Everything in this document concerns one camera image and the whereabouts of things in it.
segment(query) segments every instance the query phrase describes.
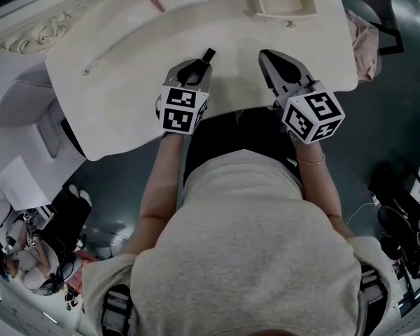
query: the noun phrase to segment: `gray floor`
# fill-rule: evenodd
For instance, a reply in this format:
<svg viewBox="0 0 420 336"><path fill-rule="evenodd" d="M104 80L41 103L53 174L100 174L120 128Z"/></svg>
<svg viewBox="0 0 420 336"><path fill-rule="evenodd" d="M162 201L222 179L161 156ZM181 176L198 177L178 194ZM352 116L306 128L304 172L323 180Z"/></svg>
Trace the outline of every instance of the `gray floor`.
<svg viewBox="0 0 420 336"><path fill-rule="evenodd" d="M360 205L371 202L367 186L377 162L390 160L401 165L406 160L419 166L420 5L418 0L367 1L372 10L360 0L343 1L367 20L397 27L404 46L404 53L381 57L381 73L371 83L337 94L346 119L323 147L347 219ZM395 39L380 33L380 47L392 45ZM156 140L122 155L86 162L72 176L71 181L87 189L94 203L87 224L131 234L158 145ZM357 235L378 236L381 232L375 206L362 208L349 225ZM102 257L122 242L118 236L87 225L85 234L88 248Z"/></svg>

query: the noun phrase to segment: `gray t-shirt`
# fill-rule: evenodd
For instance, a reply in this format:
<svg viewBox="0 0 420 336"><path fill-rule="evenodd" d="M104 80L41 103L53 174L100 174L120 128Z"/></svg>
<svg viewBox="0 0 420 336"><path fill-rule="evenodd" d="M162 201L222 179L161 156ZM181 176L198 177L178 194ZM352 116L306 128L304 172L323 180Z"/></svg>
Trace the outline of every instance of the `gray t-shirt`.
<svg viewBox="0 0 420 336"><path fill-rule="evenodd" d="M156 247L89 264L85 314L127 284L133 335L354 335L361 266L279 162L247 150L196 169Z"/></svg>

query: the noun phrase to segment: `pink cloth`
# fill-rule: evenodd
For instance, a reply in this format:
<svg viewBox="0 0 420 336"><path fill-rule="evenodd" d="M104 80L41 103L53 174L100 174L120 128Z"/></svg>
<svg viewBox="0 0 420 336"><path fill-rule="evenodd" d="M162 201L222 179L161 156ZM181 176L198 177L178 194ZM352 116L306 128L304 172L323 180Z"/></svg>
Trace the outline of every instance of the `pink cloth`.
<svg viewBox="0 0 420 336"><path fill-rule="evenodd" d="M346 9L345 14L350 28L358 80L371 81L377 74L379 31L352 11Z"/></svg>
<svg viewBox="0 0 420 336"><path fill-rule="evenodd" d="M96 259L91 253L85 250L77 251L75 254L77 258L80 258L82 260L81 267L67 283L69 286L74 288L78 294L82 295L83 294L83 267L84 265L98 261L98 259Z"/></svg>

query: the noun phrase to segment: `white table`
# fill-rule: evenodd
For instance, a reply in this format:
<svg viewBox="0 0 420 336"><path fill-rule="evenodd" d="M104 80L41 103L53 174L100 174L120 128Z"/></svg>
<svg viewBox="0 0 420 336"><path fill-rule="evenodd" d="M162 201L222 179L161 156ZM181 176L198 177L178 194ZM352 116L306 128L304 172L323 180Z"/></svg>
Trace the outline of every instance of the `white table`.
<svg viewBox="0 0 420 336"><path fill-rule="evenodd" d="M341 0L315 0L318 15L293 29L251 19L246 0L159 1L164 14L149 0L106 0L47 53L57 98L90 160L159 137L154 104L168 70L207 48L216 56L205 118L273 103L258 65L263 48L299 59L330 90L357 85Z"/></svg>

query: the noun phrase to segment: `black cable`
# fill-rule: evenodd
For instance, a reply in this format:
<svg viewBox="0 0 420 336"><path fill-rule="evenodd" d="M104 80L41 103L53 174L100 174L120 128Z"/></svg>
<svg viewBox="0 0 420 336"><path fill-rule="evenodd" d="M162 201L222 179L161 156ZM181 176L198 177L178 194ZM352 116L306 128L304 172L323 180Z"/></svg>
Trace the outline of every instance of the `black cable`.
<svg viewBox="0 0 420 336"><path fill-rule="evenodd" d="M123 240L125 240L127 242L127 237L125 235L123 235L123 234L118 234L116 232L108 232L108 231L102 230L102 229L100 229L100 228L98 228L98 227L96 227L94 225L88 224L88 223L84 223L84 225L88 225L91 228L98 229L100 232L106 232L108 234L116 235L117 237L119 237L119 238L121 238L121 239L123 239Z"/></svg>

